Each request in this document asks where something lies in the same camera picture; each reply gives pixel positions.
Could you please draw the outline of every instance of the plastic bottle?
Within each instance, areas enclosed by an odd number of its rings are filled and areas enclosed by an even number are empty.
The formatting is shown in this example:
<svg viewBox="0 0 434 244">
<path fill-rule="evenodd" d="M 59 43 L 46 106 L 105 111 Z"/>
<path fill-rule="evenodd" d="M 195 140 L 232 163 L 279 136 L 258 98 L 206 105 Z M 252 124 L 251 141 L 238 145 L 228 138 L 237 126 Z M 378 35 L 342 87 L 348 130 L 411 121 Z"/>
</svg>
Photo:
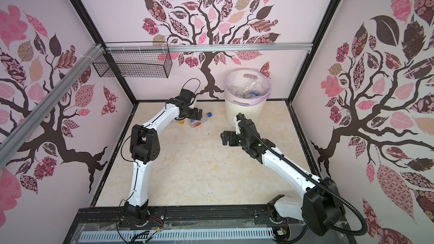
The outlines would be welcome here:
<svg viewBox="0 0 434 244">
<path fill-rule="evenodd" d="M 202 119 L 200 121 L 198 120 L 190 120 L 190 127 L 191 128 L 195 128 L 198 127 L 199 125 L 201 125 L 202 123 L 208 121 L 208 119 L 213 116 L 213 114 L 211 112 L 208 112 L 207 114 L 202 116 Z"/>
</svg>

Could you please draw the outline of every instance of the butterfly decal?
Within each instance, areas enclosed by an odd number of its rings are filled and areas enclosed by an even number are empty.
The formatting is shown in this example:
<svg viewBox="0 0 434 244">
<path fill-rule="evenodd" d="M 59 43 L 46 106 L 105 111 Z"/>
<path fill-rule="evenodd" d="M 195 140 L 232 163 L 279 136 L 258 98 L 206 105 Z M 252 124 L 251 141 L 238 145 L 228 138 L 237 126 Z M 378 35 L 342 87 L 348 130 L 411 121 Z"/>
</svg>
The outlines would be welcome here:
<svg viewBox="0 0 434 244">
<path fill-rule="evenodd" d="M 116 97 L 115 94 L 111 93 L 110 90 L 106 88 L 106 86 L 104 86 L 104 95 L 106 96 L 107 103 L 103 106 L 101 110 L 101 115 L 108 114 L 109 112 L 116 112 L 116 106 L 114 103 L 116 103 L 116 99 L 118 99 L 118 97 Z"/>
<path fill-rule="evenodd" d="M 270 72 L 268 71 L 269 70 L 269 68 L 270 68 L 270 64 L 269 64 L 270 62 L 267 62 L 267 63 L 265 63 L 263 66 L 262 66 L 262 68 L 261 68 L 261 73 L 264 75 L 264 76 L 266 76 L 266 77 L 268 77 L 269 79 L 271 79 L 270 78 Z"/>
</svg>

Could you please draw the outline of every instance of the cable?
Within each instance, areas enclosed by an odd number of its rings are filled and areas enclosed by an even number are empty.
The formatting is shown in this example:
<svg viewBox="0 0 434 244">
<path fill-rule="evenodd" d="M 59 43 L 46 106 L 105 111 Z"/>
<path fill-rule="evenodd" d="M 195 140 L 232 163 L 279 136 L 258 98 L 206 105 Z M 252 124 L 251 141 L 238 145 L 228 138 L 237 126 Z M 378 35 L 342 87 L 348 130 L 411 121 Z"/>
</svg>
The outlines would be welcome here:
<svg viewBox="0 0 434 244">
<path fill-rule="evenodd" d="M 276 151 L 274 151 L 273 149 L 271 149 L 271 147 L 269 147 L 267 144 L 265 144 L 263 142 L 263 140 L 255 133 L 253 132 L 252 128 L 250 128 L 250 126 L 247 125 L 246 121 L 244 120 L 244 116 L 240 117 L 241 121 L 243 122 L 243 124 L 246 126 L 246 128 L 268 149 L 270 150 L 270 152 L 272 152 L 275 156 L 279 157 L 279 159 L 285 161 L 288 165 L 290 165 L 294 170 L 296 170 L 299 174 L 301 174 L 303 177 L 305 177 L 309 182 L 315 184 L 318 188 L 322 189 L 323 191 L 329 193 L 331 196 L 337 198 L 338 200 L 340 200 L 343 204 L 345 204 L 356 216 L 357 218 L 360 220 L 361 223 L 361 229 L 354 231 L 354 230 L 346 230 L 346 229 L 342 229 L 336 226 L 333 226 L 332 229 L 335 231 L 338 231 L 340 233 L 344 233 L 344 234 L 348 234 L 348 235 L 364 235 L 366 234 L 366 232 L 368 231 L 368 226 L 366 225 L 366 221 L 363 218 L 363 216 L 360 214 L 360 212 L 352 205 L 350 204 L 347 200 L 345 200 L 344 198 L 342 198 L 341 196 L 339 196 L 338 194 L 334 193 L 333 191 L 331 191 L 326 185 L 324 185 L 321 182 L 318 182 L 316 180 L 314 180 L 312 177 L 310 177 L 307 173 L 305 173 L 304 171 L 302 171 L 298 166 L 296 166 L 294 163 L 292 163 L 291 161 L 287 160 L 283 155 L 277 153 Z"/>
<path fill-rule="evenodd" d="M 189 80 L 187 80 L 187 82 L 190 80 L 193 80 L 193 79 L 196 79 L 199 82 L 198 88 L 194 91 L 194 93 L 196 94 L 196 92 L 198 91 L 198 89 L 200 87 L 200 80 L 194 77 L 194 78 L 190 78 Z"/>
</svg>

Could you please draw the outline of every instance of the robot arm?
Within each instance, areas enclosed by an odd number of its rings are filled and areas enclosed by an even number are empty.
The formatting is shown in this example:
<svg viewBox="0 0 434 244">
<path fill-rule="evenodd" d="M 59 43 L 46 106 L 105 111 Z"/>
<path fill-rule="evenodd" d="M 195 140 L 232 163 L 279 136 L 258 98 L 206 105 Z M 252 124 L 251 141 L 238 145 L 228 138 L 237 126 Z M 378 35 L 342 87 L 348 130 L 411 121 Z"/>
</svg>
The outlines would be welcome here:
<svg viewBox="0 0 434 244">
<path fill-rule="evenodd" d="M 130 197 L 124 204 L 125 214 L 144 224 L 148 220 L 148 182 L 154 160 L 160 153 L 158 133 L 175 118 L 202 119 L 202 110 L 194 108 L 196 96 L 181 89 L 179 96 L 166 101 L 164 108 L 143 125 L 131 131 L 130 152 L 134 160 L 134 173 Z"/>
</svg>

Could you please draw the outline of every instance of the wallpaper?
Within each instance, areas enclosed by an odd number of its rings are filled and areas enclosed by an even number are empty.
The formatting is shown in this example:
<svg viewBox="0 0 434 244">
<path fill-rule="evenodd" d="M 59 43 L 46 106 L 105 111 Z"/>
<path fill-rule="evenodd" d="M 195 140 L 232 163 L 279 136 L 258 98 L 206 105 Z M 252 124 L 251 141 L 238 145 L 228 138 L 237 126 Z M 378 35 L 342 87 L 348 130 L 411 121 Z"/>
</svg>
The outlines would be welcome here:
<svg viewBox="0 0 434 244">
<path fill-rule="evenodd" d="M 358 243 L 432 242 L 433 6 L 344 0 L 294 102 L 323 176 L 366 216 Z"/>
<path fill-rule="evenodd" d="M 105 41 L 152 41 L 153 45 L 166 41 L 175 46 L 311 42 L 330 0 L 82 1 Z M 315 7 L 306 8 L 307 2 Z M 305 53 L 171 53 L 173 65 L 168 79 L 126 80 L 134 95 L 142 100 L 171 98 L 192 77 L 201 81 L 198 99 L 223 99 L 225 75 L 238 68 L 253 68 L 271 74 L 270 98 L 287 98 Z M 165 58 L 161 54 L 156 63 Z"/>
<path fill-rule="evenodd" d="M 93 45 L 68 0 L 8 1 L 0 5 L 1 140 Z M 3 241 L 63 241 L 77 210 L 89 205 L 131 108 L 115 78 L 84 71 L 0 172 Z"/>
</svg>

